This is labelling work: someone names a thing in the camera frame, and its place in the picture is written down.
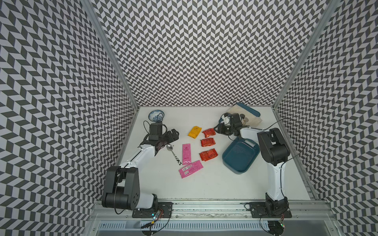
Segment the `pink tea sachet labelled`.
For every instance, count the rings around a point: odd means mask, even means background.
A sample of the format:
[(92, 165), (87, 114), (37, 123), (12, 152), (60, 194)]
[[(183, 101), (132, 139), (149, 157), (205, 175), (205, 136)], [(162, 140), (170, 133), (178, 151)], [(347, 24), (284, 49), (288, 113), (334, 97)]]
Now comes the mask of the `pink tea sachet labelled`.
[(200, 160), (193, 162), (191, 164), (186, 165), (185, 167), (179, 170), (180, 176), (182, 179), (198, 172), (199, 170), (203, 169), (203, 165), (201, 164)]

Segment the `red tea bag bottom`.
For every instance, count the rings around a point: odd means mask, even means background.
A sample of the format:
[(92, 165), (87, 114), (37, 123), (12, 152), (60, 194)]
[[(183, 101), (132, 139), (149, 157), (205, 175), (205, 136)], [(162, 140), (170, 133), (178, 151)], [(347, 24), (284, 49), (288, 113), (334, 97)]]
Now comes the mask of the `red tea bag bottom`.
[(210, 150), (207, 150), (207, 151), (203, 151), (199, 155), (200, 155), (200, 159), (202, 161), (209, 161), (211, 159), (216, 158), (218, 156), (218, 153), (213, 148), (213, 149), (210, 149)]

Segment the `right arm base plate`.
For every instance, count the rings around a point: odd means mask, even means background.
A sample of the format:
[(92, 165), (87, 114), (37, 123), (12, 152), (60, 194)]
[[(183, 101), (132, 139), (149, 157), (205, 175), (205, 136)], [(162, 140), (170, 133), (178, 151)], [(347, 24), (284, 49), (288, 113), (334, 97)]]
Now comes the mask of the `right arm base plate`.
[(247, 203), (252, 218), (292, 218), (292, 213), (287, 202), (250, 202)]

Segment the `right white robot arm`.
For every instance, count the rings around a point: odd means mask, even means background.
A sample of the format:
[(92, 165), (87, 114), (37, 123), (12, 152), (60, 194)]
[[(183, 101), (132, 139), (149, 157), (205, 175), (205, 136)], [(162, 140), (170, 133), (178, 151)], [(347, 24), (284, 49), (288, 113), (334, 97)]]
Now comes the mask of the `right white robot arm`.
[(284, 193), (284, 169), (290, 150), (278, 128), (254, 128), (244, 125), (243, 114), (224, 113), (214, 130), (227, 137), (235, 136), (222, 154), (223, 164), (236, 174), (248, 171), (258, 155), (267, 164), (268, 187), (261, 216), (280, 217), (289, 210)]

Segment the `yellow tea bag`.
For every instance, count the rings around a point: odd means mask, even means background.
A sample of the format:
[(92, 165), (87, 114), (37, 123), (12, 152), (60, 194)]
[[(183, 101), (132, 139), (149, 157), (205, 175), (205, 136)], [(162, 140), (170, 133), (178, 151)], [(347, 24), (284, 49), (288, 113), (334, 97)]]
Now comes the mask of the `yellow tea bag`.
[(202, 131), (201, 127), (194, 126), (191, 129), (191, 131), (189, 132), (188, 136), (191, 137), (191, 138), (196, 139), (198, 137), (198, 135), (201, 133), (201, 131)]

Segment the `red tea bag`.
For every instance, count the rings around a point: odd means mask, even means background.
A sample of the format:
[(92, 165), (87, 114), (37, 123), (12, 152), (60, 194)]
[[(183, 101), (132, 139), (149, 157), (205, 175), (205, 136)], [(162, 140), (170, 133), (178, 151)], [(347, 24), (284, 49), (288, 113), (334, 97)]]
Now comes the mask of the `red tea bag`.
[(213, 146), (215, 144), (216, 144), (216, 142), (215, 142), (214, 138), (205, 138), (205, 139), (201, 140), (201, 146), (202, 147), (210, 147), (210, 146)]
[(207, 151), (203, 151), (199, 155), (200, 155), (200, 159), (202, 161), (209, 161), (211, 159), (216, 158), (218, 156), (218, 153), (213, 148), (213, 149), (210, 149), (210, 150), (207, 150)]
[(202, 133), (204, 134), (205, 138), (209, 138), (211, 136), (215, 136), (216, 135), (216, 132), (215, 132), (215, 130), (213, 128), (204, 130)]

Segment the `red tea bag top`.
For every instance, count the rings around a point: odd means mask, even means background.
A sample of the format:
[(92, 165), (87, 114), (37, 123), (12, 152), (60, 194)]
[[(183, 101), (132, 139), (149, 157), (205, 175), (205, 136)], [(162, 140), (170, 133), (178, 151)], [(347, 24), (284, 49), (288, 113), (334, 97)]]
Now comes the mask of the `red tea bag top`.
[(216, 132), (215, 132), (215, 130), (213, 128), (204, 130), (202, 133), (204, 134), (205, 138), (209, 138), (211, 136), (215, 136), (216, 135)]

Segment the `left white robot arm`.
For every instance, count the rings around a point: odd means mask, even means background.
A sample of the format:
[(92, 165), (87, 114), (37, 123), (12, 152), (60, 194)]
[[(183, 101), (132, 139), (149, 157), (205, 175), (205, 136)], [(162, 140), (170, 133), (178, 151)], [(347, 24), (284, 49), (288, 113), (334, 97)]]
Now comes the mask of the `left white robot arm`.
[(179, 132), (169, 130), (161, 136), (149, 140), (146, 135), (137, 151), (124, 163), (109, 167), (106, 171), (101, 203), (103, 207), (134, 210), (157, 206), (157, 196), (140, 190), (139, 170), (154, 158), (160, 149), (179, 139)]

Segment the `teal storage box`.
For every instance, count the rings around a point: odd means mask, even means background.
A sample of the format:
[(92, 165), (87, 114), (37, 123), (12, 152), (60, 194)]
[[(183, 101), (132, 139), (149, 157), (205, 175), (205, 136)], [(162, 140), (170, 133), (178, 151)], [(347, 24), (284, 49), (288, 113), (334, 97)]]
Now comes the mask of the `teal storage box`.
[(223, 164), (233, 173), (248, 171), (260, 153), (258, 143), (250, 139), (236, 138), (222, 154)]

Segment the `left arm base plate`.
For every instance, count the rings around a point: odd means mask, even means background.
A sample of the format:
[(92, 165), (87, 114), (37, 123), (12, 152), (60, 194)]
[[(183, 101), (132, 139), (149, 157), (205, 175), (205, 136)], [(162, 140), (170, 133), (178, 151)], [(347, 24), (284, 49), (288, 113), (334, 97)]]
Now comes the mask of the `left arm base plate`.
[(162, 210), (162, 218), (170, 218), (172, 215), (173, 202), (161, 202), (152, 208), (136, 208), (132, 212), (132, 218), (152, 219), (158, 210)]

